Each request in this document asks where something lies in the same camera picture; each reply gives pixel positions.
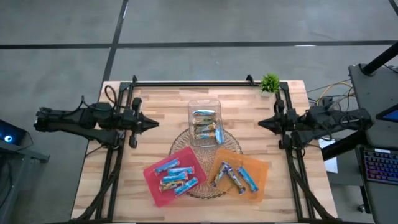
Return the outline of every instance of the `wooden table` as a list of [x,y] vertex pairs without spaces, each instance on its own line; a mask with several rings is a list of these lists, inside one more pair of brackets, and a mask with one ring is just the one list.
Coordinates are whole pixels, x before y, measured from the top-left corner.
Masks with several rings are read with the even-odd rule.
[[[119,83],[105,82],[104,86],[111,85],[117,91]],[[298,114],[303,114],[308,108],[304,82],[295,80],[288,81],[288,84],[293,107]],[[158,121],[160,126],[138,136],[137,149],[131,149],[128,143],[124,147],[114,222],[296,221],[286,155],[278,148],[280,136],[257,125],[258,121],[274,115],[274,96],[261,97],[257,87],[145,87],[134,88],[134,96],[142,98],[142,112]],[[211,200],[183,195],[170,205],[158,208],[142,171],[167,157],[175,138],[188,128],[188,102],[205,98],[221,101],[224,128],[238,140],[243,153],[269,163],[264,200],[251,203],[230,195]],[[103,89],[100,101],[107,101]],[[90,142],[87,152],[98,146],[97,142]],[[315,147],[308,147],[306,151],[304,160],[310,188],[328,212],[336,217],[322,154]],[[72,218],[81,215],[98,193],[105,157],[106,150],[100,149],[85,159]],[[304,217],[308,217],[302,192],[300,198]],[[105,198],[103,216],[108,211],[108,199],[109,196]]]

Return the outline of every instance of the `keyboard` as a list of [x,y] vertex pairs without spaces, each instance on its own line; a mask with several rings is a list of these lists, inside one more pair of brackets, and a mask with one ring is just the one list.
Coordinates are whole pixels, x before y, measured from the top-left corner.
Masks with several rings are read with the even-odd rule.
[[398,154],[363,151],[366,178],[398,185]]

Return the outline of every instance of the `blue wrapper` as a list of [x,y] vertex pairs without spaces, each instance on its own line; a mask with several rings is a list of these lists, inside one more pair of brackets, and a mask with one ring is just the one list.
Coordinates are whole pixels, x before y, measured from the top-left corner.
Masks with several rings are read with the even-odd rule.
[[188,173],[187,171],[184,171],[182,173],[179,173],[177,175],[172,175],[172,176],[165,176],[163,177],[162,181],[160,184],[165,184],[177,180],[188,180]]
[[224,134],[223,134],[223,130],[221,128],[218,128],[216,130],[216,140],[218,144],[224,144]]
[[196,110],[193,112],[194,116],[213,116],[215,114],[213,110]]
[[178,165],[180,165],[180,161],[178,160],[178,158],[177,159],[173,159],[172,161],[166,162],[165,164],[163,164],[160,167],[156,168],[155,169],[155,174],[159,174],[162,171],[165,171],[165,170],[167,170],[169,168],[176,167]]
[[167,170],[168,175],[177,175],[182,172],[188,172],[188,174],[193,174],[195,170],[193,169],[193,166],[191,167],[179,167],[179,168],[171,168]]
[[254,180],[251,178],[251,176],[248,174],[248,172],[241,166],[236,169],[237,172],[243,177],[244,181],[249,184],[251,191],[257,192],[259,188],[257,187],[256,183]]
[[188,182],[186,182],[184,185],[177,187],[174,189],[174,193],[176,195],[181,195],[184,194],[187,190],[191,189],[195,184],[198,183],[198,179],[196,177],[190,179]]

